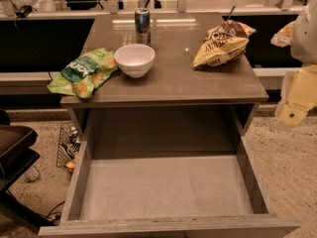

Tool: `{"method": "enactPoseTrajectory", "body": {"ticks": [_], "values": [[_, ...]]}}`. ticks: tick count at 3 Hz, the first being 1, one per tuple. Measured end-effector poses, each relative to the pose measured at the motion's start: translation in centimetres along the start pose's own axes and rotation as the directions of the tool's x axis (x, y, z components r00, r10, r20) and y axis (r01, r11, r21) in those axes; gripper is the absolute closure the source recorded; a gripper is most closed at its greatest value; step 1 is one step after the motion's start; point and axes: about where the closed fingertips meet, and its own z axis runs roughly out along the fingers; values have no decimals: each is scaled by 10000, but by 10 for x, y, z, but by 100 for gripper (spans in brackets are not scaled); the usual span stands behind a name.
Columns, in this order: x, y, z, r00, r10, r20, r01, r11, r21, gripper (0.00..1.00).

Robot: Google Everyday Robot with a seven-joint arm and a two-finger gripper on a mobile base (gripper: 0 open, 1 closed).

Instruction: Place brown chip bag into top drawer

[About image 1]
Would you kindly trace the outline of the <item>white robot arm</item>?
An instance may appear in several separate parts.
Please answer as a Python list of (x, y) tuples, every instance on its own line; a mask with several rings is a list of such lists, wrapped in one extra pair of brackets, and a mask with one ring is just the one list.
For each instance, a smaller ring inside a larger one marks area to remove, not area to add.
[(275, 110), (280, 124), (293, 127), (317, 105), (317, 0), (311, 0), (270, 42), (281, 48), (290, 46), (291, 56), (302, 63), (299, 71), (285, 75)]

